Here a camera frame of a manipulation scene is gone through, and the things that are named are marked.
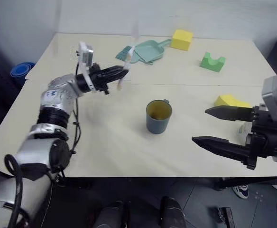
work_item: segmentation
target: wall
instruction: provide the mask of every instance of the wall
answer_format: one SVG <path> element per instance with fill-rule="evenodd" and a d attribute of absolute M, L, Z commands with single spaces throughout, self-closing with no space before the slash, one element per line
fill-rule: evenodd
<path fill-rule="evenodd" d="M 277 39 L 277 0 L 63 0 L 60 32 L 252 39 L 264 55 Z"/>
<path fill-rule="evenodd" d="M 16 65 L 36 62 L 57 30 L 60 0 L 0 0 L 0 51 Z"/>
<path fill-rule="evenodd" d="M 53 33 L 252 39 L 266 56 L 277 39 L 277 0 L 0 0 L 0 48 L 16 64 L 37 61 Z"/>

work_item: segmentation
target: white table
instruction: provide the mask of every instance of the white table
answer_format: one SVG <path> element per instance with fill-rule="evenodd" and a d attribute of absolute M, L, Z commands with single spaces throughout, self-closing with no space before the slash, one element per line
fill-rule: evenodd
<path fill-rule="evenodd" d="M 68 63 L 67 57 L 61 52 L 70 48 L 72 40 L 91 40 L 89 37 L 98 37 L 100 43 L 94 44 L 95 61 L 101 57 L 97 49 L 102 43 L 111 43 L 111 46 L 117 46 L 116 43 L 122 43 L 120 39 L 126 40 L 123 36 L 100 36 L 100 35 L 79 35 L 79 34 L 57 34 L 54 38 L 59 42 L 51 42 L 44 55 L 36 67 L 31 71 L 22 91 L 14 102 L 12 108 L 0 126 L 0 169 L 4 169 L 3 157 L 6 153 L 16 154 L 23 139 L 28 133 L 38 116 L 39 99 L 41 92 L 45 89 L 46 82 L 59 76 L 60 68 L 48 68 L 48 61 L 56 65 L 62 62 L 63 68 L 70 67 L 76 63 L 76 60 Z M 153 66 L 145 66 L 142 63 L 133 65 L 131 75 L 128 81 L 125 80 L 122 91 L 117 91 L 116 83 L 110 84 L 110 95 L 103 93 L 87 93 L 79 99 L 80 124 L 82 127 L 82 137 L 77 146 L 77 154 L 72 157 L 70 165 L 66 169 L 66 175 L 72 177 L 122 177 L 122 176 L 161 176 L 161 177 L 253 177 L 253 176 L 277 176 L 277 163 L 271 158 L 259 158 L 257 167 L 254 171 L 246 169 L 240 162 L 223 158 L 210 153 L 191 141 L 192 136 L 211 135 L 229 139 L 233 143 L 239 143 L 237 131 L 242 122 L 227 122 L 216 119 L 210 115 L 204 114 L 204 110 L 213 106 L 214 100 L 220 94 L 233 94 L 236 98 L 250 102 L 252 105 L 258 105 L 262 102 L 261 85 L 265 76 L 271 76 L 272 70 L 261 57 L 260 53 L 253 50 L 253 45 L 249 41 L 223 41 L 206 40 L 204 42 L 221 42 L 221 46 L 239 47 L 239 52 L 255 52 L 251 61 L 255 64 L 249 64 L 240 73 L 234 71 L 228 79 L 226 71 L 232 71 L 235 66 L 230 66 L 226 62 L 225 73 L 215 73 L 208 70 L 194 70 L 195 62 L 188 61 L 187 66 L 183 66 L 179 61 L 175 61 L 177 52 L 173 50 L 172 56 L 166 52 L 162 60 L 154 63 Z M 191 50 L 196 52 L 198 47 L 192 43 Z M 49 53 L 54 49 L 60 50 L 56 57 L 49 57 Z M 189 52 L 178 51 L 188 55 Z M 107 51 L 105 59 L 108 56 L 114 57 L 116 52 Z M 171 65 L 159 67 L 161 61 L 178 63 L 175 69 L 182 67 L 188 72 L 188 77 L 193 75 L 191 80 L 187 80 L 184 75 L 175 74 L 172 81 L 166 72 L 170 71 Z M 121 64 L 115 59 L 108 59 L 109 64 Z M 142 70 L 146 75 L 140 77 L 139 71 Z M 255 75 L 251 78 L 252 82 L 239 80 L 246 78 L 248 72 L 262 72 L 262 75 Z M 210 75 L 217 79 L 207 80 Z M 146 129 L 145 108 L 148 102 L 154 99 L 168 99 L 173 108 L 167 130 L 160 135 L 154 135 Z M 74 136 L 73 120 L 69 120 L 69 143 L 72 143 Z"/>

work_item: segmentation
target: green block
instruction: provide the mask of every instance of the green block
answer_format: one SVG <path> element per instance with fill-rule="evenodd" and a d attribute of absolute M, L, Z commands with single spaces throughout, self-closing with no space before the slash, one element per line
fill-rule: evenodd
<path fill-rule="evenodd" d="M 220 57 L 219 59 L 212 59 L 210 53 L 206 52 L 203 60 L 201 61 L 200 67 L 206 68 L 208 70 L 213 70 L 215 72 L 220 72 L 225 64 L 225 57 Z"/>

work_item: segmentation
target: yellow sponge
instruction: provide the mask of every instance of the yellow sponge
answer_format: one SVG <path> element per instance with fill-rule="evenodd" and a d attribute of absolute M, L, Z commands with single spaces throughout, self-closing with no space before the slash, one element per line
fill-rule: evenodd
<path fill-rule="evenodd" d="M 171 47 L 187 51 L 191 44 L 193 33 L 184 30 L 176 30 L 171 42 Z"/>
<path fill-rule="evenodd" d="M 214 102 L 214 106 L 220 105 L 251 108 L 251 105 L 248 102 L 239 101 L 230 94 L 220 95 L 218 99 L 216 99 L 216 101 Z"/>

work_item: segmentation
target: gray mug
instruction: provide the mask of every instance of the gray mug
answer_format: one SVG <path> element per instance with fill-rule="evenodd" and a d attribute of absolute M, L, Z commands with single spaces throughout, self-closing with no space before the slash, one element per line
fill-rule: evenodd
<path fill-rule="evenodd" d="M 167 128 L 172 107 L 166 99 L 154 100 L 147 105 L 146 114 L 147 129 L 153 134 L 161 134 Z"/>

